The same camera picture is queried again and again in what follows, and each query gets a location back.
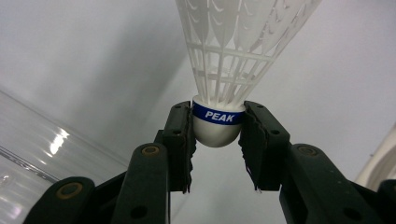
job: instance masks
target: shuttlecock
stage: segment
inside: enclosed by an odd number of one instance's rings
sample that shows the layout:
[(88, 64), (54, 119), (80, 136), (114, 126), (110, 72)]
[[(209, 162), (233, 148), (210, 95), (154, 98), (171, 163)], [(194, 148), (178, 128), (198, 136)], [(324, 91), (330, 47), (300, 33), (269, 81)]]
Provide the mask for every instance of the shuttlecock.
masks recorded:
[(245, 99), (320, 0), (177, 0), (192, 71), (198, 141), (224, 147), (240, 132)]

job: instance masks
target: blue stripe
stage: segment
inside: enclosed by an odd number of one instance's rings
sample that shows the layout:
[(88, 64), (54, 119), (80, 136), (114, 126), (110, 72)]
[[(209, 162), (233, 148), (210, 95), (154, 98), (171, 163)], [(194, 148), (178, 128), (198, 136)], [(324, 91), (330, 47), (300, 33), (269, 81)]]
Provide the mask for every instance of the blue stripe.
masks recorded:
[(242, 123), (242, 112), (224, 112), (220, 110), (210, 109), (199, 105), (192, 101), (192, 114), (199, 118), (211, 123), (222, 125), (235, 125)]

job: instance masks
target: white rounded tip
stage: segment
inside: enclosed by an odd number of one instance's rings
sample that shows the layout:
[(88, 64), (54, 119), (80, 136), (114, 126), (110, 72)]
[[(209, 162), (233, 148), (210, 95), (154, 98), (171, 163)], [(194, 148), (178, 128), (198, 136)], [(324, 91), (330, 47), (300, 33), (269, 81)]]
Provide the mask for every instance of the white rounded tip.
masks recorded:
[(245, 108), (215, 108), (193, 98), (193, 129), (196, 139), (207, 147), (225, 147), (238, 136)]

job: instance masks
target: plastic shuttlecock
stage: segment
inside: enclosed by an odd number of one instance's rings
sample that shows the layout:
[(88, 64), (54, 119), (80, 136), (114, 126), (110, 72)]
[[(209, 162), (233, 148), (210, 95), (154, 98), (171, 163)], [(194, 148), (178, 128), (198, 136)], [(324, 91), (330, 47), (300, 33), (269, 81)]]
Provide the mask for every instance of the plastic shuttlecock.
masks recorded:
[(198, 89), (198, 141), (223, 147), (236, 138), (245, 99), (319, 2), (177, 0)]

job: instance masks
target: screw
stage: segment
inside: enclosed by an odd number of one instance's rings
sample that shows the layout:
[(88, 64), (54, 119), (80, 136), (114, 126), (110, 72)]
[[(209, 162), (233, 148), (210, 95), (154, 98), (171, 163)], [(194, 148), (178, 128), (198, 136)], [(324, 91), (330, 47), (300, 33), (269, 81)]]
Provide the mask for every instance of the screw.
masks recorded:
[(66, 200), (75, 197), (81, 191), (82, 191), (82, 185), (78, 182), (72, 182), (61, 186), (56, 191), (56, 196), (59, 199)]
[(298, 150), (305, 156), (316, 156), (318, 152), (312, 147), (298, 147)]
[(142, 154), (147, 157), (156, 156), (159, 152), (160, 149), (154, 146), (149, 146), (142, 149)]

